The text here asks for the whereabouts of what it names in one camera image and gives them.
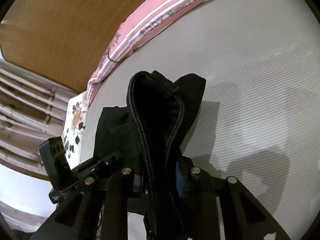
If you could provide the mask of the white floral pillow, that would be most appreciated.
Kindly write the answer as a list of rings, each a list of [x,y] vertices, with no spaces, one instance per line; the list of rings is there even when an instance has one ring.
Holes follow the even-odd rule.
[[[88,111],[86,96],[86,92],[83,92],[71,98],[67,106],[66,119],[61,137],[66,152],[65,156],[71,169],[80,164]]]

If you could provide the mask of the grey mesh bed mat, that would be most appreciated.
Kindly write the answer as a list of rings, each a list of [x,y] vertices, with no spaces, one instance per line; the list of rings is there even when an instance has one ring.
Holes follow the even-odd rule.
[[[81,160],[104,107],[126,104],[131,77],[207,81],[181,150],[215,177],[235,176],[291,239],[319,212],[319,23],[304,0],[210,0],[126,58],[89,107]]]

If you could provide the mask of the wooden headboard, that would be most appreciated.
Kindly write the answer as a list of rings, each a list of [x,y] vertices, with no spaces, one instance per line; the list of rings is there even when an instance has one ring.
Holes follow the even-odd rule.
[[[145,0],[15,0],[1,21],[4,59],[77,92],[119,25]]]

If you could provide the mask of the beige curtain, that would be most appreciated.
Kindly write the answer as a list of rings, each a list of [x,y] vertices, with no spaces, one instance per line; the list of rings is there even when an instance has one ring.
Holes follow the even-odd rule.
[[[48,180],[39,145],[62,134],[73,90],[1,59],[1,164]]]

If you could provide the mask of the black pants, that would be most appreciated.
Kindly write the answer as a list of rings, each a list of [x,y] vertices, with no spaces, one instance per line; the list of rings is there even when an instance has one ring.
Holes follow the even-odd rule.
[[[129,190],[128,211],[144,217],[147,239],[186,239],[185,213],[176,186],[180,146],[202,102],[206,80],[194,73],[170,81],[138,72],[125,107],[105,107],[95,135],[94,157],[116,153],[139,185]]]

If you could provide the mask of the pink striped long pillow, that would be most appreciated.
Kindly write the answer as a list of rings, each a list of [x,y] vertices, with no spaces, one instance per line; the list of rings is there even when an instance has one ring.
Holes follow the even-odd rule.
[[[146,0],[123,22],[87,84],[86,101],[92,103],[102,81],[122,59],[132,54],[174,21],[207,0]]]

